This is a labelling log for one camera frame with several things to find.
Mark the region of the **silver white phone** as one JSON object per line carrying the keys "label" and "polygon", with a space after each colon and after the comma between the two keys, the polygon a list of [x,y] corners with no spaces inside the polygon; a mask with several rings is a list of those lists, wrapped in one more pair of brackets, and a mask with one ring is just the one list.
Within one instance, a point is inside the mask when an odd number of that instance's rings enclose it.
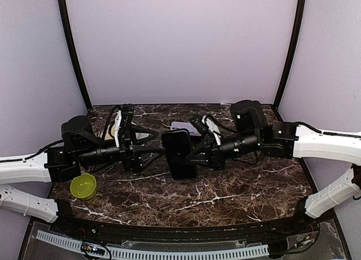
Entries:
{"label": "silver white phone", "polygon": [[149,133],[135,133],[137,140],[142,140],[150,136]]}

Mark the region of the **lavender phone case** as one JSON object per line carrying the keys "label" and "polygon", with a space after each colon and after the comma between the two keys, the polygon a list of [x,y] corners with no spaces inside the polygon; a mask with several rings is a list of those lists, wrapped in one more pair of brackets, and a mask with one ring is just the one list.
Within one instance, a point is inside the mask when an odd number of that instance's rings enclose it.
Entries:
{"label": "lavender phone case", "polygon": [[173,121],[170,125],[172,130],[187,130],[190,136],[201,136],[197,129],[190,122]]}

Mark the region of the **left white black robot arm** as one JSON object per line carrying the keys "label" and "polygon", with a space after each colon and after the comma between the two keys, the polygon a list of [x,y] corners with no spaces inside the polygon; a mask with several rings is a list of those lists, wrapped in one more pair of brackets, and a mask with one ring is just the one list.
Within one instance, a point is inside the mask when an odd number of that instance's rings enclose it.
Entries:
{"label": "left white black robot arm", "polygon": [[120,162],[124,170],[140,173],[164,155],[160,147],[147,147],[158,133],[133,124],[134,107],[115,106],[115,131],[110,139],[94,134],[87,116],[76,116],[61,126],[61,140],[32,155],[1,158],[1,207],[55,223],[75,235],[79,221],[67,201],[45,199],[12,187],[13,183],[61,183],[81,175],[81,168]]}

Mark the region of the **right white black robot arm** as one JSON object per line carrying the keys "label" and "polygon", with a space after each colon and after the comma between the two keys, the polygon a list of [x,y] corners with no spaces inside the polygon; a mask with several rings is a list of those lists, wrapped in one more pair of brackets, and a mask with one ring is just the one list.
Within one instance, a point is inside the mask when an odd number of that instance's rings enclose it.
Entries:
{"label": "right white black robot arm", "polygon": [[188,164],[223,170],[227,159],[261,152],[277,158],[324,158],[351,165],[336,181],[305,197],[289,221],[293,234],[301,233],[310,219],[360,194],[360,133],[320,130],[304,122],[277,122],[268,125],[260,102],[242,100],[230,106],[236,133],[222,138],[211,117],[193,117],[190,123],[204,137],[186,156]]}

